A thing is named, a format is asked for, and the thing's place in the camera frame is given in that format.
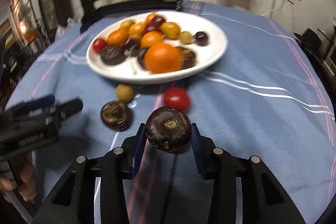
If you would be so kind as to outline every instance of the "table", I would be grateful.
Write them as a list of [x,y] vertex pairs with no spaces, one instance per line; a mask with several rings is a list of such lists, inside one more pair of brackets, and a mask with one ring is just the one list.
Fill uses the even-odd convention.
[[[232,155],[260,156],[306,223],[314,223],[336,192],[336,126],[330,99],[305,54],[269,18],[200,2],[184,1],[183,5],[185,12],[221,27],[229,41],[227,52],[216,64],[190,79],[191,121],[202,135]],[[104,18],[82,35],[79,25],[71,27],[34,62],[10,98],[8,106],[47,94],[54,94],[59,102],[73,97],[84,102],[83,111],[63,124],[59,143],[34,153],[41,198],[78,155],[99,157],[120,146],[161,105],[165,90],[185,84],[181,80],[134,86],[136,96],[129,104],[135,116],[132,126],[120,133],[104,126],[100,109],[115,100],[118,83],[94,73],[85,53],[101,30],[127,16]],[[147,144],[139,174],[124,182],[131,223],[160,222],[171,177],[164,223],[207,222],[212,182],[204,182],[198,174],[191,147],[175,156]],[[97,180],[96,223],[100,223],[99,185]],[[241,223],[239,181],[237,191],[237,223]]]

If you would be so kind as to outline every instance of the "oval plate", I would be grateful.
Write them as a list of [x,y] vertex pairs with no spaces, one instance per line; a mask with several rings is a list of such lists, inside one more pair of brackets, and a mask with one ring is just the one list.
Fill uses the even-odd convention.
[[[196,44],[184,45],[196,53],[197,60],[195,67],[168,73],[151,74],[150,72],[145,71],[140,67],[136,57],[127,58],[125,62],[117,66],[109,66],[105,65],[102,62],[100,55],[92,50],[92,44],[97,38],[107,39],[111,32],[119,29],[121,22],[124,20],[132,19],[137,23],[144,21],[150,13],[144,13],[125,18],[101,31],[92,40],[86,52],[86,60],[89,67],[104,77],[123,83],[142,85],[161,84],[183,79],[206,69],[218,61],[218,59],[220,59],[226,51],[227,37],[225,33],[211,21],[197,15],[183,12],[159,11],[157,13],[163,15],[167,21],[176,22],[181,27],[181,31],[189,31],[192,34],[195,34],[198,31],[205,31],[208,33],[209,45],[205,47],[201,47]],[[178,46],[181,44],[179,40],[169,39],[165,39],[165,43],[169,43],[173,46]],[[136,75],[134,75],[134,70],[132,67],[135,67],[137,72]]]

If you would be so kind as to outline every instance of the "cherry tomato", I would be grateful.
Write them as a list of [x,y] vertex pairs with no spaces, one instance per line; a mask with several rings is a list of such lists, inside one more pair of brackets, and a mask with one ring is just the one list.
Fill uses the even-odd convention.
[[92,45],[93,50],[100,54],[101,50],[103,49],[103,47],[106,46],[106,41],[104,39],[101,38],[97,38]]
[[190,99],[183,89],[171,88],[164,94],[163,104],[165,106],[177,107],[184,112],[187,112],[190,108]]

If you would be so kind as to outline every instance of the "large orange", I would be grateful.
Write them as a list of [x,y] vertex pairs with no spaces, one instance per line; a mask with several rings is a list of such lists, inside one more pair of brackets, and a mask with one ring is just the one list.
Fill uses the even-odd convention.
[[150,24],[150,22],[152,21],[152,19],[157,16],[157,13],[151,13],[146,17],[146,25]]
[[148,49],[143,61],[145,68],[151,73],[172,72],[182,68],[183,54],[176,47],[158,43]]
[[113,31],[106,39],[108,45],[118,45],[124,47],[126,40],[128,39],[128,31],[124,28]]
[[139,22],[137,24],[133,24],[129,28],[128,32],[129,32],[130,36],[134,35],[134,34],[142,35],[142,33],[145,30],[145,28],[146,28],[146,23],[143,22],[143,21],[141,21],[141,22]]
[[142,48],[150,48],[151,46],[163,42],[162,33],[157,31],[151,31],[146,33],[140,41]]

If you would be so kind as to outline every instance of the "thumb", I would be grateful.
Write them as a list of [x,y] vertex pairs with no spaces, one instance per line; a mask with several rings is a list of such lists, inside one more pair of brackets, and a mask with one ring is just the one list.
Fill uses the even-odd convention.
[[0,190],[7,190],[7,191],[13,190],[12,184],[9,179],[0,177]]

